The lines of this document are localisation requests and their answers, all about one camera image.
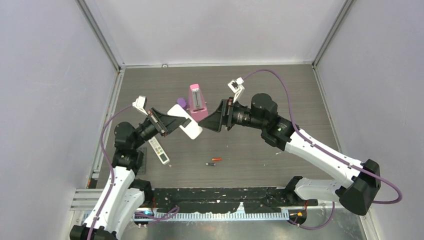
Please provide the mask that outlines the white remote control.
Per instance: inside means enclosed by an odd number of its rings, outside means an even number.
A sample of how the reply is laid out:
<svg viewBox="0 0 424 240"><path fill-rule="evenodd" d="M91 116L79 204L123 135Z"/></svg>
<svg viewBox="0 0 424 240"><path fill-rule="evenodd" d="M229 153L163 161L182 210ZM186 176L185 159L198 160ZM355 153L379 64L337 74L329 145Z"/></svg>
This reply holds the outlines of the white remote control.
<svg viewBox="0 0 424 240"><path fill-rule="evenodd" d="M167 165L170 162L170 159L162 146L160 145L159 141L156 137L152 137L149 141L150 146L152 147L153 151L157 155L158 159L161 161L163 165Z"/></svg>
<svg viewBox="0 0 424 240"><path fill-rule="evenodd" d="M179 104L171 107L167 114L183 119L183 123L179 128L191 139L195 140L202 132L203 128L184 110Z"/></svg>

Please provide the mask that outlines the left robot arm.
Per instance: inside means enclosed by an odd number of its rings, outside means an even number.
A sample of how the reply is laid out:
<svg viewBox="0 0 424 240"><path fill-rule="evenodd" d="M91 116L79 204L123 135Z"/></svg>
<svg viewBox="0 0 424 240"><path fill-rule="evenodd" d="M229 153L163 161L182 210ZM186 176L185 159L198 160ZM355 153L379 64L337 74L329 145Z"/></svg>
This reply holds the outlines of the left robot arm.
<svg viewBox="0 0 424 240"><path fill-rule="evenodd" d="M168 115L151 108L138 127L123 121L114 128L115 153L108 160L109 178L93 210L82 225L74 225L71 240L119 240L136 210L153 202L151 183L136 179L144 157L139 151L157 134L166 137L192 120L187 113Z"/></svg>

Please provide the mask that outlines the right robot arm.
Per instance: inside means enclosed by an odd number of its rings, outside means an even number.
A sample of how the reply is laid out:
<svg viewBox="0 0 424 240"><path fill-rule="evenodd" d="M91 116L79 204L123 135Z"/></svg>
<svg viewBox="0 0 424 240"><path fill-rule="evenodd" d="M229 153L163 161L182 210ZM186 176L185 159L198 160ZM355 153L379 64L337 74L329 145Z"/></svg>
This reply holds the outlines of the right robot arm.
<svg viewBox="0 0 424 240"><path fill-rule="evenodd" d="M303 158L329 174L331 180L293 177L285 198L291 205L317 199L341 204L353 214L364 216L381 188L380 165L368 159L362 162L317 141L298 125L278 114L278 105L266 93L257 93L251 106L233 98L223 99L218 108L199 122L205 129L220 132L234 125L259 129L270 146Z"/></svg>

